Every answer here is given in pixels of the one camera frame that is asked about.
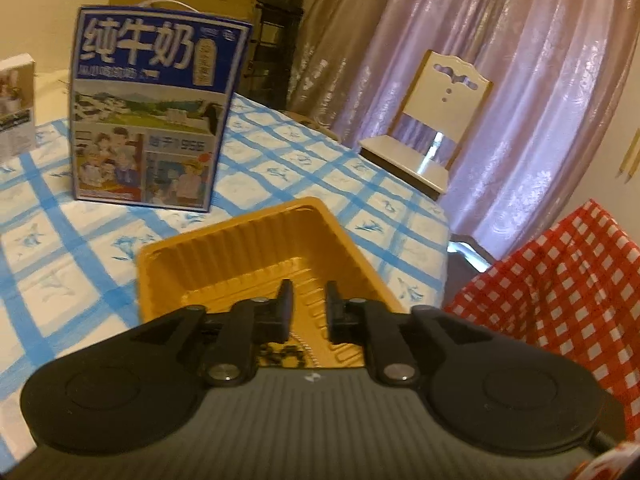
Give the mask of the yellow plastic tray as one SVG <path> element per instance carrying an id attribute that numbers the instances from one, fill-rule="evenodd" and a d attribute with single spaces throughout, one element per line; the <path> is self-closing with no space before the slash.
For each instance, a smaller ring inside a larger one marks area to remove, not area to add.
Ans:
<path id="1" fill-rule="evenodd" d="M 272 298 L 293 284 L 290 339 L 272 350 L 297 350 L 293 367 L 357 367 L 361 349 L 331 344 L 326 331 L 324 286 L 334 281 L 343 298 L 403 307 L 337 218 L 318 198 L 299 198 L 144 246 L 138 255 L 140 316 L 150 322 L 199 304 L 210 313 L 244 299 Z"/>

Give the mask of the blue white checked tablecloth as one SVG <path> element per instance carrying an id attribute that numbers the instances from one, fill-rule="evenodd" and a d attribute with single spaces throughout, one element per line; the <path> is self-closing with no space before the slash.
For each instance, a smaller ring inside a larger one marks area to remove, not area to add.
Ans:
<path id="1" fill-rule="evenodd" d="M 136 257 L 146 244 L 317 197 L 405 307 L 439 306 L 448 221 L 442 208 L 355 151 L 239 96 L 206 212 L 74 199 L 68 125 L 1 166 L 1 466 L 34 444 L 18 397 L 40 365 L 135 326 Z"/>

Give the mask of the red white checked cloth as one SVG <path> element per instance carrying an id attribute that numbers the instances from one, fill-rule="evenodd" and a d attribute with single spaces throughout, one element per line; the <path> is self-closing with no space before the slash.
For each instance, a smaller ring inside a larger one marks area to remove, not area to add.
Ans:
<path id="1" fill-rule="evenodd" d="M 639 437 L 639 246 L 594 200 L 472 278 L 444 309 L 590 370 Z"/>

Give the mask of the white wooden chair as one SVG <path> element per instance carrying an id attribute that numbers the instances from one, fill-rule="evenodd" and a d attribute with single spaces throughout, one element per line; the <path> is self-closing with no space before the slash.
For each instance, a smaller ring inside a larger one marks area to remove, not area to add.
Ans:
<path id="1" fill-rule="evenodd" d="M 493 86 L 473 64 L 455 55 L 426 51 L 387 133 L 360 141 L 359 154 L 432 200 L 438 200 L 447 193 L 449 169 Z M 445 165 L 393 137 L 405 118 L 434 130 L 454 144 Z"/>

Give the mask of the blue milk carton box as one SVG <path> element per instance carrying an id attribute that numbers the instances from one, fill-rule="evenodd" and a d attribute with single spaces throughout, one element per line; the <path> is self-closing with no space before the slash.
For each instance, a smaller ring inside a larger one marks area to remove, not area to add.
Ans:
<path id="1" fill-rule="evenodd" d="M 75 198 L 208 211 L 251 33 L 189 10 L 80 8 L 68 114 Z"/>

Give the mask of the black folding ladder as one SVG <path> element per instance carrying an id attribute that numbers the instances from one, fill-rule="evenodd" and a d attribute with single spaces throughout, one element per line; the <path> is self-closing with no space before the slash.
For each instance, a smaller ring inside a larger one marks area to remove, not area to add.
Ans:
<path id="1" fill-rule="evenodd" d="M 304 0 L 256 0 L 238 92 L 274 110 L 288 98 Z"/>

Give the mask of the small white product box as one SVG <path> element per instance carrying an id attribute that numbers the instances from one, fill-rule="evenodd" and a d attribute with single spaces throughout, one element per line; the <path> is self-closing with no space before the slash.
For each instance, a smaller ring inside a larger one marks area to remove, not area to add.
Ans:
<path id="1" fill-rule="evenodd" d="M 27 53 L 0 65 L 1 162 L 36 147 L 35 60 Z"/>

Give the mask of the pink patterned curtain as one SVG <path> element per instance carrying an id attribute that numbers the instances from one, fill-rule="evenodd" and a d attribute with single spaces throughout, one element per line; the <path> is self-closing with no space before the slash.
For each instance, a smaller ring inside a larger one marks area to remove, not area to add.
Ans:
<path id="1" fill-rule="evenodd" d="M 304 0 L 288 107 L 445 166 L 451 229 L 499 258 L 578 185 L 638 36 L 639 0 Z"/>

